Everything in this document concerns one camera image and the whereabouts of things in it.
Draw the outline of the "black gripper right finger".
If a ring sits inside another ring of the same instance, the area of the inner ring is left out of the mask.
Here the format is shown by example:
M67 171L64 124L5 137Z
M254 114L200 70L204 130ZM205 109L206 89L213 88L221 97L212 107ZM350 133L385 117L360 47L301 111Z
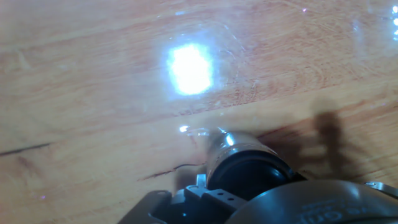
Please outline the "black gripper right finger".
M296 172L295 175L292 177L293 182L298 182L298 181L308 181L308 180L319 180L319 178L315 176L311 176L308 174L302 174L299 172ZM392 198L397 198L397 188L387 185L382 182L376 182L376 181L365 181L361 182L361 184L370 187L372 189L378 190L382 192L385 195L388 195Z

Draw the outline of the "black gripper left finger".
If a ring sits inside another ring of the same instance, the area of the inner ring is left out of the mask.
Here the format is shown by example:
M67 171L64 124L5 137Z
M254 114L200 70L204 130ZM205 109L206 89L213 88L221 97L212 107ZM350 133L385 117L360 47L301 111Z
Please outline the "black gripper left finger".
M205 174L195 185L175 195L167 190L146 194L118 224L197 224L225 223L247 201L223 189L208 190Z

